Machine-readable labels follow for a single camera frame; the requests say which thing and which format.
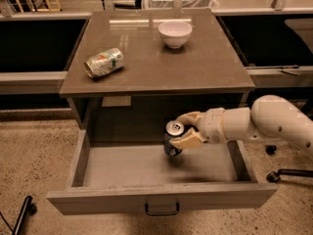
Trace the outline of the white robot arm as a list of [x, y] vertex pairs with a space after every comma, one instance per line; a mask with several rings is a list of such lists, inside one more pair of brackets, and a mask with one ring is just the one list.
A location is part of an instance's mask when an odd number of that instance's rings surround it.
[[190, 112], [176, 121], [191, 126], [184, 134], [168, 140], [178, 150], [233, 140], [267, 144], [283, 140], [313, 156], [312, 120], [288, 100], [276, 95], [258, 98], [251, 108]]

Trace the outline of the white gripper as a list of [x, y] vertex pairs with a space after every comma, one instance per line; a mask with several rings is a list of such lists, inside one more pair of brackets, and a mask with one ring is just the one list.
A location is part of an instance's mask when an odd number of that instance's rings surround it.
[[204, 113], [189, 112], [177, 118], [183, 125], [198, 126], [199, 132], [190, 128], [181, 137], [171, 138], [169, 143], [177, 149], [191, 149], [201, 146], [205, 141], [211, 144], [226, 143], [223, 131], [223, 108], [210, 109]]

